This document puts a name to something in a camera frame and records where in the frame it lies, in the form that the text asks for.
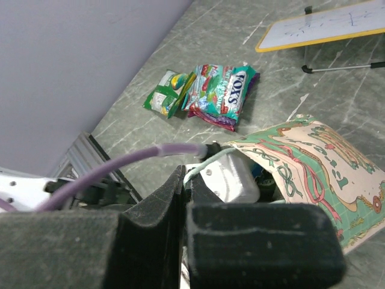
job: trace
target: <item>candy wrapper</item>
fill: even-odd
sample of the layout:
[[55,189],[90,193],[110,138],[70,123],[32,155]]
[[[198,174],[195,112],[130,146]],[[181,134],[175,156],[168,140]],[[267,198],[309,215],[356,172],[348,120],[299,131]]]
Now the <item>candy wrapper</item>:
[[247,87],[256,71],[250,66],[205,64],[195,69],[197,79],[187,93],[183,109],[238,120]]
[[[255,73],[255,75],[252,77],[250,80],[248,87],[247,87],[247,92],[245,96],[245,100],[247,98],[248,92],[251,90],[251,88],[254,86],[255,82],[259,79],[260,74]],[[222,128],[226,128],[229,131],[235,131],[235,125],[236,125],[236,120],[232,119],[227,116],[214,116],[209,113],[204,113],[202,111],[189,111],[188,112],[188,117],[193,117],[193,116],[198,116],[199,118],[203,119],[204,121],[211,123],[212,125],[217,125]]]
[[178,109],[195,78],[194,72],[187,75],[168,70],[153,92],[148,95],[143,107],[158,111],[170,118]]

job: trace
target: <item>whiteboard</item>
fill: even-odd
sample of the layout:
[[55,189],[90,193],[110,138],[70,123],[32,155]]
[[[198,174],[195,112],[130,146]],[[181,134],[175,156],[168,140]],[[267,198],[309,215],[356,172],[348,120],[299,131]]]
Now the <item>whiteboard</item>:
[[385,32],[385,0],[373,0],[273,23],[257,52],[293,48]]

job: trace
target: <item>whiteboard stand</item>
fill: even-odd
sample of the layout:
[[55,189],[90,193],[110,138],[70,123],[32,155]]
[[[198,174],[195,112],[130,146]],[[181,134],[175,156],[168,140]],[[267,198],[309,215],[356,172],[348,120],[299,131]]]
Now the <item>whiteboard stand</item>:
[[[307,6],[305,8],[305,15],[311,14],[313,12],[312,6]],[[323,69],[312,69],[307,67],[307,55],[309,53],[309,45],[305,46],[305,53],[304,53],[304,65],[301,67],[302,71],[304,73],[312,74],[314,72],[326,72],[326,71],[333,71],[333,70],[342,70],[342,69],[357,69],[357,68],[381,68],[385,67],[385,61],[381,62],[374,62],[370,64],[364,64],[364,65],[356,65],[356,66],[344,66],[344,67],[334,67],[334,68],[323,68]]]

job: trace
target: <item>white plastic part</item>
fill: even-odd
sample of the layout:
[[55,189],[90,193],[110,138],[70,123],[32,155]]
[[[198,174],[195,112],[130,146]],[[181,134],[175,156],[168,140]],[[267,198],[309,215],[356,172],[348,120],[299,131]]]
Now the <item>white plastic part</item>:
[[57,179],[23,178],[0,173],[0,198],[9,200],[18,211],[32,211],[51,196],[45,192],[47,183],[51,181],[57,182]]
[[[186,169],[196,166],[188,164]],[[206,186],[223,202],[255,203],[260,191],[249,167],[246,160],[232,152],[209,164],[200,174]]]
[[180,266],[180,289],[189,289],[190,281],[189,281],[189,273],[186,266],[182,263]]

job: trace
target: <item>black connector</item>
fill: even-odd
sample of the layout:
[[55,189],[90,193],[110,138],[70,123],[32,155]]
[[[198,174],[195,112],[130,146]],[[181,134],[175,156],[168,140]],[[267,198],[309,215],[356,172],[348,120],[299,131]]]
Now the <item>black connector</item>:
[[308,74],[312,74],[313,73],[313,69],[312,68],[308,68],[307,65],[304,65],[301,68],[302,68],[302,71],[304,73],[308,73]]
[[204,158],[201,158],[201,161],[205,161],[208,158],[212,157],[213,155],[219,153],[222,151],[221,145],[217,142],[213,142],[212,144],[206,144],[207,146],[207,154]]
[[385,67],[385,61],[371,63],[371,69]]
[[313,6],[305,7],[305,15],[309,15],[313,13]]

